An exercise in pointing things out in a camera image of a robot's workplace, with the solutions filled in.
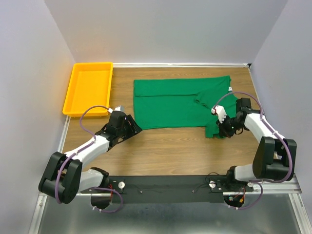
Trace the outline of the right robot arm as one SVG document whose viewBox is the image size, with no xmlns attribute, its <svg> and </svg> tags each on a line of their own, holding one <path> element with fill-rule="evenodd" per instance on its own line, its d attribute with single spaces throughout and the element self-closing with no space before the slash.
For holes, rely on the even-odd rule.
<svg viewBox="0 0 312 234">
<path fill-rule="evenodd" d="M 282 183 L 293 178 L 297 144 L 275 130 L 260 110 L 251 107 L 248 98 L 236 101 L 236 115 L 229 117 L 223 106 L 215 105 L 212 115 L 221 137 L 231 138 L 250 131 L 258 142 L 253 162 L 244 166 L 232 166 L 224 179 L 225 187 L 235 191 L 250 182 Z"/>
</svg>

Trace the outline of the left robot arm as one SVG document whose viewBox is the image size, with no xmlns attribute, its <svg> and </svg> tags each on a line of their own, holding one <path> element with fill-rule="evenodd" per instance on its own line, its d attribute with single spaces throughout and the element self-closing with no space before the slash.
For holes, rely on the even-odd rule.
<svg viewBox="0 0 312 234">
<path fill-rule="evenodd" d="M 39 182 L 39 191 L 63 204 L 70 203 L 78 192 L 89 188 L 104 192 L 109 174 L 99 168 L 83 172 L 83 167 L 141 131 L 131 115 L 113 110 L 108 123 L 89 141 L 64 154 L 55 152 L 50 156 Z"/>
</svg>

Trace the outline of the yellow plastic tray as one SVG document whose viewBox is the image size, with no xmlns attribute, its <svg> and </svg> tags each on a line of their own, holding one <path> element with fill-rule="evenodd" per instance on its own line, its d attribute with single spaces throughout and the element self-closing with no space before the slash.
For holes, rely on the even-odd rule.
<svg viewBox="0 0 312 234">
<path fill-rule="evenodd" d="M 73 66 L 62 113 L 69 117 L 80 117 L 88 108 L 94 108 L 86 117 L 108 115 L 113 63 L 87 62 L 76 63 Z"/>
</svg>

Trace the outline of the green t shirt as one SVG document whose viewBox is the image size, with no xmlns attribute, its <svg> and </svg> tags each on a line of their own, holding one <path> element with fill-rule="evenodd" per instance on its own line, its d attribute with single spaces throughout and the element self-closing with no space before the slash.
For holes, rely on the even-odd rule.
<svg viewBox="0 0 312 234">
<path fill-rule="evenodd" d="M 204 127 L 205 137 L 220 137 L 215 104 L 236 115 L 236 96 L 230 92 L 230 76 L 216 78 L 134 80 L 134 119 L 143 130 Z"/>
</svg>

